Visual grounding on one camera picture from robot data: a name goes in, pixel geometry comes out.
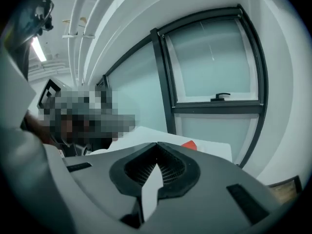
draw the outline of ceiling light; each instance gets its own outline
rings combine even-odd
[[[40,61],[46,61],[47,59],[45,58],[44,53],[43,53],[43,51],[41,49],[38,37],[34,37],[33,38],[33,42],[31,43],[31,45],[33,46],[34,51],[36,52],[39,60]]]

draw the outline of window handle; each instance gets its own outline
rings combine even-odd
[[[230,93],[219,93],[215,95],[215,98],[210,99],[210,101],[224,101],[224,98],[220,98],[221,95],[230,96]]]

